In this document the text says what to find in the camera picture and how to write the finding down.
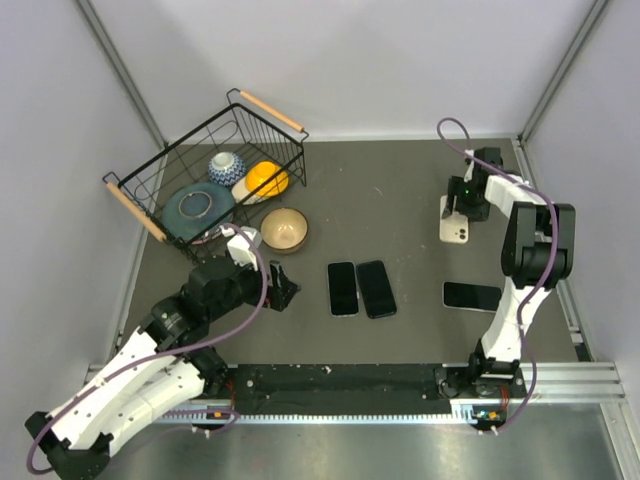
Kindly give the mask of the dark blue phone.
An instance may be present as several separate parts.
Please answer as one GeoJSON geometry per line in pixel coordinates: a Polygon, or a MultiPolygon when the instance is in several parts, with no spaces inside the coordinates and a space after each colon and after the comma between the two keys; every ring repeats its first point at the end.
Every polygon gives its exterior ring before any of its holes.
{"type": "Polygon", "coordinates": [[[358,264],[356,275],[366,314],[371,319],[397,313],[397,305],[384,263],[374,260],[358,264]]]}

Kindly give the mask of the cream phone case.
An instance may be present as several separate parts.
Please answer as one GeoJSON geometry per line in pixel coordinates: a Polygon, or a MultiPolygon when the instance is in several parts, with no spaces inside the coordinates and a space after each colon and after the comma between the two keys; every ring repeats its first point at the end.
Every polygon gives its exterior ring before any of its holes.
{"type": "Polygon", "coordinates": [[[445,195],[440,197],[439,239],[443,243],[466,244],[469,240],[468,218],[457,211],[453,211],[450,216],[443,218],[446,200],[445,195]]]}

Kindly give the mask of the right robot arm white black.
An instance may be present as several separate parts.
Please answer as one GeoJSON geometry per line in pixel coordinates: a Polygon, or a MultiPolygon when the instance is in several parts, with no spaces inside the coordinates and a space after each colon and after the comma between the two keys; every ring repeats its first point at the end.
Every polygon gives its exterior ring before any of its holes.
{"type": "Polygon", "coordinates": [[[456,215],[485,221],[492,208],[508,220],[500,257],[504,288],[466,369],[469,388],[487,396],[516,380],[538,308],[573,269],[577,212],[506,172],[498,148],[466,150],[464,157],[465,174],[449,179],[440,222],[456,215]]]}

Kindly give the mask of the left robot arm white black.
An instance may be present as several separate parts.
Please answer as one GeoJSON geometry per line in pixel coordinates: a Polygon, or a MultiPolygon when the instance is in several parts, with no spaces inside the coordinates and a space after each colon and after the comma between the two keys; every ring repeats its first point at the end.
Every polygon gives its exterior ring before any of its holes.
{"type": "Polygon", "coordinates": [[[178,405],[216,396],[227,365],[205,342],[211,324],[242,305],[285,310],[300,287],[276,261],[267,270],[215,256],[159,301],[80,392],[25,422],[33,449],[61,479],[94,479],[139,432],[178,405]]]}

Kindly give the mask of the white phone black screen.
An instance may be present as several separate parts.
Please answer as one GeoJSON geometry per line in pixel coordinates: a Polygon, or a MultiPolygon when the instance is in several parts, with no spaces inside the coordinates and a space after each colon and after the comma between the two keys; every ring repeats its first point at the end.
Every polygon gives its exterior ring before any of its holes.
{"type": "Polygon", "coordinates": [[[498,287],[445,282],[442,289],[443,303],[446,307],[481,312],[495,312],[502,291],[498,287]]]}

